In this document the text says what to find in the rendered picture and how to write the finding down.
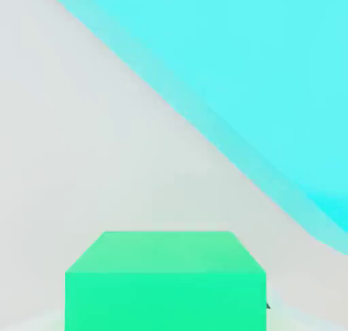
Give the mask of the large cyan box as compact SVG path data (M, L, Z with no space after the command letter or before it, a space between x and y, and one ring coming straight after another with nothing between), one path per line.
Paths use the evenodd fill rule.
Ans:
M348 255L348 0L57 0Z

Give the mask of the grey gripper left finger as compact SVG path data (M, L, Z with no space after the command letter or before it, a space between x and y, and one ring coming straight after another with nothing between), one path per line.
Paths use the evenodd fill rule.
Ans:
M25 321L19 331L64 331L64 325L64 312L53 311Z

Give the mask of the small green cube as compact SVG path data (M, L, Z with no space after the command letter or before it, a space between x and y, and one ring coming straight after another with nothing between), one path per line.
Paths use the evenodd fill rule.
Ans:
M65 274L65 331L266 331L266 273L229 231L104 232Z

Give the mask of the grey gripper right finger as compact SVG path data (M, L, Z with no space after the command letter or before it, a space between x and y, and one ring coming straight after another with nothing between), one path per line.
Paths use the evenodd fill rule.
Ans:
M315 331L315 326L291 309L267 302L266 331Z

